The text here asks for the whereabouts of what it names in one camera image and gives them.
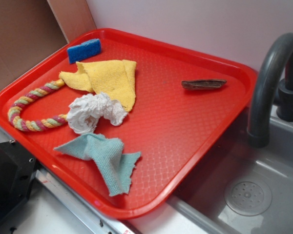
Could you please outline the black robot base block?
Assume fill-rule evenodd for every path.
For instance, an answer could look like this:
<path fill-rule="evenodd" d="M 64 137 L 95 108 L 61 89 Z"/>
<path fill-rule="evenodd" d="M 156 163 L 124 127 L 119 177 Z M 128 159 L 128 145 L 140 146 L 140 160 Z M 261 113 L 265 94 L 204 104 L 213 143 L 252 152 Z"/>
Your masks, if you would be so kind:
<path fill-rule="evenodd" d="M 0 143 L 0 214 L 28 201 L 36 164 L 36 158 L 18 142 Z"/>

